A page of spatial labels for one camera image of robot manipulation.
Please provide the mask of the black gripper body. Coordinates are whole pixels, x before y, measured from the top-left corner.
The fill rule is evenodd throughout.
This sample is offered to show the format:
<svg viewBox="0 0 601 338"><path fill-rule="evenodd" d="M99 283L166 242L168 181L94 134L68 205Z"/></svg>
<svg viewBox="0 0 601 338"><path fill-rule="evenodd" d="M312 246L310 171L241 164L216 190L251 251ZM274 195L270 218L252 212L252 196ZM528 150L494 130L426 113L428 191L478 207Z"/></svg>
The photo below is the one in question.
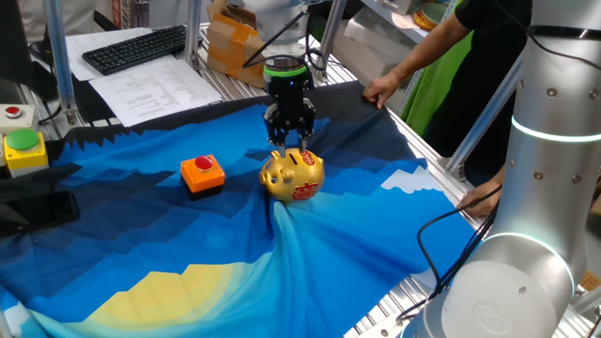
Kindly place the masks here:
<svg viewBox="0 0 601 338"><path fill-rule="evenodd" d="M303 101L308 100L305 92L314 88L311 76L271 76L268 80L268 93L278 105L281 125L286 132L299 126Z"/></svg>

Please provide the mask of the person's left hand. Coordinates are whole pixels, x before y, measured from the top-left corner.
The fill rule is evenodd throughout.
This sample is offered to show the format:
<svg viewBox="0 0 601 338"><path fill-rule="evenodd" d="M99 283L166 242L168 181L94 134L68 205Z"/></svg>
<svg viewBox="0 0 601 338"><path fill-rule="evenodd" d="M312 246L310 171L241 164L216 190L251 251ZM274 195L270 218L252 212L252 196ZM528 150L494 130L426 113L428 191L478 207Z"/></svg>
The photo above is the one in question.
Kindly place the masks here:
<svg viewBox="0 0 601 338"><path fill-rule="evenodd" d="M489 215L498 204L501 197L501 184L490 180L467 192L458 204L458 208L473 218Z"/></svg>

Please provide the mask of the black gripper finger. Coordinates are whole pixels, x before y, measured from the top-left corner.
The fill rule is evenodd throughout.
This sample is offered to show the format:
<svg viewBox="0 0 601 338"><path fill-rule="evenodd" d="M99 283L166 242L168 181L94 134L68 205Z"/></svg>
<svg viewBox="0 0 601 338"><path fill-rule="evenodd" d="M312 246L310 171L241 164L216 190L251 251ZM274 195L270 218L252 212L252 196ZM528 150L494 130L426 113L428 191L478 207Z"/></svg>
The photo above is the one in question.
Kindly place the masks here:
<svg viewBox="0 0 601 338"><path fill-rule="evenodd" d="M282 128L279 118L278 105L273 103L263 114L263 119L268 132L268 141L277 148L277 153L281 158L285 157L285 136L286 131Z"/></svg>
<svg viewBox="0 0 601 338"><path fill-rule="evenodd" d="M301 152L307 149L308 139L314 134L315 118L316 107L310 100L304 100L302 113L299 118L299 126L297 127Z"/></svg>

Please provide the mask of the person's right hand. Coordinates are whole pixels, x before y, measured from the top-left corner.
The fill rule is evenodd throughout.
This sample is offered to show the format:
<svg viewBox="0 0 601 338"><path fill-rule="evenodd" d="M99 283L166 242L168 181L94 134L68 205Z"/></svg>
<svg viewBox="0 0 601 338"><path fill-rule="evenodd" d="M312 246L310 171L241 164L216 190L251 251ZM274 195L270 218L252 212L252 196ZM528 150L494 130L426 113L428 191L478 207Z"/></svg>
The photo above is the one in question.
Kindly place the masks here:
<svg viewBox="0 0 601 338"><path fill-rule="evenodd" d="M388 99L401 85L403 78L391 71L388 74L373 80L362 93L362 97L382 109Z"/></svg>

